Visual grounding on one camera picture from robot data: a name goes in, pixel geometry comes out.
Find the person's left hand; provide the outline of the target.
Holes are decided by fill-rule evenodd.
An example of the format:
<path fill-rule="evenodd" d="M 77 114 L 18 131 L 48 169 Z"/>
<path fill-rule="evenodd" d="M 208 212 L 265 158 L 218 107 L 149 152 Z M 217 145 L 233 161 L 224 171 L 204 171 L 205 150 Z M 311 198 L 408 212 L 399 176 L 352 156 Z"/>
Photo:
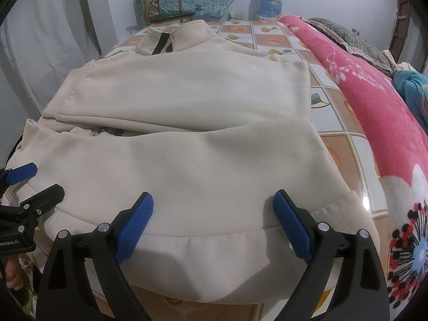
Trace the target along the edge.
<path fill-rule="evenodd" d="M 19 291 L 24 287 L 24 279 L 22 276 L 22 267 L 20 265 L 19 256 L 9 256 L 4 264 L 6 287 Z"/>

